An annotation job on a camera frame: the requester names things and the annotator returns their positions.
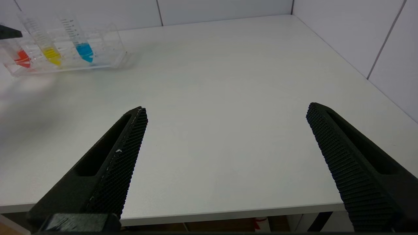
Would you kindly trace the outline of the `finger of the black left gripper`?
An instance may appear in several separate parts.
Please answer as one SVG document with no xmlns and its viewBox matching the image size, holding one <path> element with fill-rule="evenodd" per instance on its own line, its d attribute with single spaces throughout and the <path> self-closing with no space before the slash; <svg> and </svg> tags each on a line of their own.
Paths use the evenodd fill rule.
<svg viewBox="0 0 418 235">
<path fill-rule="evenodd" d="M 0 25 L 0 40 L 22 38 L 21 31 Z"/>
</svg>

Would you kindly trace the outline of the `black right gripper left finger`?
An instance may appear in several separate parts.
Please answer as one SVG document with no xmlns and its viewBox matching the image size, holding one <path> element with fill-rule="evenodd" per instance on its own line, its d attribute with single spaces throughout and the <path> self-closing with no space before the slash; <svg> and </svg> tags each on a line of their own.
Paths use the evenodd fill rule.
<svg viewBox="0 0 418 235">
<path fill-rule="evenodd" d="M 29 210 L 32 232 L 119 232 L 147 124 L 141 106 L 123 114 Z"/>
</svg>

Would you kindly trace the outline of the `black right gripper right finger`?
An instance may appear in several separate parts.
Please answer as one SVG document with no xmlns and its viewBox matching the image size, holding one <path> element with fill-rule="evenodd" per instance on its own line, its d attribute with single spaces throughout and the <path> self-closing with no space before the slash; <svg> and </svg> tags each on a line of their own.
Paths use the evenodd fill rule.
<svg viewBox="0 0 418 235">
<path fill-rule="evenodd" d="M 356 232 L 418 229 L 418 180 L 333 109 L 312 102 L 306 114 Z"/>
</svg>

